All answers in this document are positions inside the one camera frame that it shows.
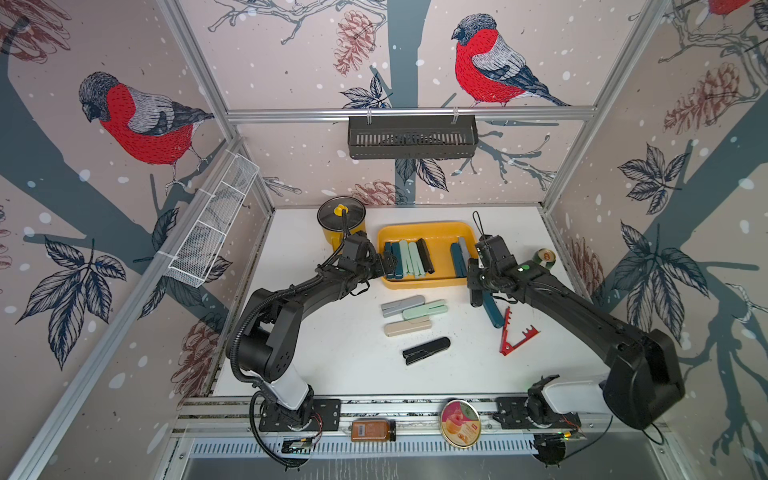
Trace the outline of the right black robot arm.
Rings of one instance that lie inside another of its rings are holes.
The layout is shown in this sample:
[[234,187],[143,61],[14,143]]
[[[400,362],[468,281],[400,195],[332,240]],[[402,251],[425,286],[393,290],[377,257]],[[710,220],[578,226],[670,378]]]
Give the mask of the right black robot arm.
[[658,329],[644,332],[601,311],[563,285],[533,261],[518,263],[499,236],[483,235],[475,245],[479,257],[468,261],[470,303],[483,304],[483,294],[503,294],[539,310],[588,346],[608,367],[596,382],[595,401],[579,407],[575,399],[557,408],[543,393],[552,412],[606,410],[625,425],[644,430],[683,399],[684,382],[673,340]]

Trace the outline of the small brown box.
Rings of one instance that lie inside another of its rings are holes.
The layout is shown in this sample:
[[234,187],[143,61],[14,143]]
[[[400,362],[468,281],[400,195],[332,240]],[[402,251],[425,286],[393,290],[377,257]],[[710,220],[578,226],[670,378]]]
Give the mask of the small brown box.
[[386,418],[358,419],[352,422],[352,442],[394,442],[397,438],[396,422]]

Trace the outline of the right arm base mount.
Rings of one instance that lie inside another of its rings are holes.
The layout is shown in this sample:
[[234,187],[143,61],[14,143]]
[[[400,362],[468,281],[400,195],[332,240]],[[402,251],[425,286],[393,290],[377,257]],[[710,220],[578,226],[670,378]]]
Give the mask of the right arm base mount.
[[544,398],[544,387],[558,378],[558,375],[542,377],[525,394],[497,397],[497,410],[492,418],[506,430],[580,429],[581,421],[577,414],[557,413]]

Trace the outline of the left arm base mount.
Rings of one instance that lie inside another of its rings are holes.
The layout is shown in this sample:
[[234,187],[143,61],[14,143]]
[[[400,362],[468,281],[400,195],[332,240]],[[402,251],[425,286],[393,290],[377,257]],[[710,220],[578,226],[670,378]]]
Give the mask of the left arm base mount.
[[264,400],[256,419],[260,432],[335,432],[341,419],[341,400],[316,399],[310,389],[297,410]]

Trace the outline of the dark teal pliers bottom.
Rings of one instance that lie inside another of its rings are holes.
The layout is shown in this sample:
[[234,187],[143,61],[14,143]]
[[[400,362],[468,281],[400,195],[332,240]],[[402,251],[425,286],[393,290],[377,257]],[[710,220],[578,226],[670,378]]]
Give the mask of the dark teal pliers bottom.
[[392,242],[390,244],[391,252],[395,261],[395,273],[394,279],[401,280],[403,278],[403,261],[401,250],[398,242]]

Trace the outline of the white mesh wall basket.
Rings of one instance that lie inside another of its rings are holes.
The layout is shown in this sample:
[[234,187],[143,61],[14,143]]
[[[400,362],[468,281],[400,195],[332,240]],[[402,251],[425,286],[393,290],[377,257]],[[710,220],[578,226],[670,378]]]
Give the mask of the white mesh wall basket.
[[231,159],[221,178],[212,191],[203,191],[203,206],[164,273],[192,288],[213,280],[221,249],[259,173],[259,167],[240,153],[228,153]]

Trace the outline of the yellow pot with dark lid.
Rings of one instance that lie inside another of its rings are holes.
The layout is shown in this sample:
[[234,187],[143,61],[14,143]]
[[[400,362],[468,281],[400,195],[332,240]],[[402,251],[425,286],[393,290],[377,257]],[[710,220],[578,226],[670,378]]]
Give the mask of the yellow pot with dark lid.
[[364,231],[365,220],[365,205],[349,196],[332,197],[317,211],[317,221],[333,250],[339,248],[345,233]]

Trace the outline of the yellow plastic storage box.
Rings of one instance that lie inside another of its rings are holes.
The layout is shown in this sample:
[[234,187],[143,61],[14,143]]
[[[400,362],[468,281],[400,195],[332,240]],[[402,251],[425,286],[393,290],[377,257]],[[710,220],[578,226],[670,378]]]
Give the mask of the yellow plastic storage box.
[[427,273],[420,278],[413,275],[405,275],[402,279],[384,278],[382,280],[384,286],[390,290],[466,287],[467,279],[456,276],[451,254],[451,246],[458,244],[460,238],[465,240],[470,257],[476,259],[478,254],[473,247],[470,247],[470,244],[476,242],[476,235],[467,223],[440,221],[391,224],[382,227],[377,233],[377,247],[380,253],[385,251],[387,243],[394,246],[401,240],[416,243],[423,239],[435,270],[434,273]]

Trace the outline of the red plastic tool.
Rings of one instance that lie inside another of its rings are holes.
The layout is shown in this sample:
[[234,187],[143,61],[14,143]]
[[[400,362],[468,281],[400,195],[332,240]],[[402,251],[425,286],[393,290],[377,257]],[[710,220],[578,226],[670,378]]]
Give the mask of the red plastic tool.
[[522,330],[514,330],[513,325],[511,324],[511,319],[512,311],[511,308],[508,307],[504,314],[504,326],[502,328],[499,348],[499,353],[503,356],[510,355],[540,333],[540,331],[533,325],[529,325]]

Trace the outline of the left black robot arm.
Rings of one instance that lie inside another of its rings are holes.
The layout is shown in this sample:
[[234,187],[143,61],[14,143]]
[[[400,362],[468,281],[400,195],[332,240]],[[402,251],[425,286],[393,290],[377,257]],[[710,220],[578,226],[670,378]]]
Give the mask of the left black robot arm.
[[226,344],[233,376],[252,385],[288,422],[306,426],[314,391],[292,366],[303,320],[325,305],[360,295],[360,284],[369,288],[398,265],[394,254],[379,253],[359,231],[346,236],[309,280],[253,292]]

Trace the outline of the beige pruning pliers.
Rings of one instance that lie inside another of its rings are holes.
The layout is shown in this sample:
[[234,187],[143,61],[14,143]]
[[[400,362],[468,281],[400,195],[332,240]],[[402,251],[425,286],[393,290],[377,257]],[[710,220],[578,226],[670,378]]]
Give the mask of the beige pruning pliers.
[[420,317],[411,320],[401,320],[388,323],[384,326],[384,333],[387,337],[395,337],[432,328],[432,321],[429,317]]

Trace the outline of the round pink tin lid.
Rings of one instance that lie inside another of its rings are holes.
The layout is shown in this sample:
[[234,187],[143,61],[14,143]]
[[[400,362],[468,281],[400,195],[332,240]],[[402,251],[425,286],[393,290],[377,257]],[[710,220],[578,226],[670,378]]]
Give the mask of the round pink tin lid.
[[468,449],[480,439],[482,422],[470,403],[454,399],[447,402],[441,411],[440,430],[449,444]]

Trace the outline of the black pliers pair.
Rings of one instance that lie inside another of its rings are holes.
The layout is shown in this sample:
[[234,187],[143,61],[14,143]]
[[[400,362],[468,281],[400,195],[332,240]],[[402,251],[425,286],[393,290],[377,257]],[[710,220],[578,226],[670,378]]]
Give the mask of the black pliers pair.
[[426,274],[434,274],[435,268],[431,260],[431,256],[427,247],[426,240],[424,238],[420,238],[416,242],[416,245],[417,245],[417,250],[419,253],[419,257],[420,257],[424,272]]

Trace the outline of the grey pruning pliers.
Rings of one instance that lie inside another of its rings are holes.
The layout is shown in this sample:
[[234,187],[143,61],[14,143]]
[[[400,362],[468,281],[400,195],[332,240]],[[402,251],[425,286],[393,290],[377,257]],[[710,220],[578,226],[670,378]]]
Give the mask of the grey pruning pliers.
[[460,248],[462,259],[463,259],[464,269],[467,270],[468,269],[469,260],[471,259],[471,255],[469,253],[469,249],[468,249],[468,246],[467,246],[465,238],[464,237],[460,237],[458,239],[458,244],[459,244],[459,248]]
[[405,310],[419,307],[425,304],[423,295],[414,295],[407,298],[384,303],[380,306],[384,318],[402,314]]

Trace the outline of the dark teal pliers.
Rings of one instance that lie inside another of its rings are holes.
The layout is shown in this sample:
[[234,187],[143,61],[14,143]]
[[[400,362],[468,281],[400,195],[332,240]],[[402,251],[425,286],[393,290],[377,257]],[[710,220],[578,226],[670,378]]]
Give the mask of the dark teal pliers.
[[395,261],[391,252],[390,242],[384,244],[383,265],[385,267],[385,277],[387,280],[394,280]]
[[450,252],[455,276],[457,278],[465,278],[467,276],[466,261],[464,259],[460,244],[452,243],[450,245]]
[[403,278],[403,261],[401,250],[398,242],[392,242],[390,244],[391,252],[395,261],[395,273],[394,279],[401,280]]
[[482,306],[492,326],[496,329],[502,329],[505,325],[505,317],[500,312],[491,293],[487,291],[482,293]]

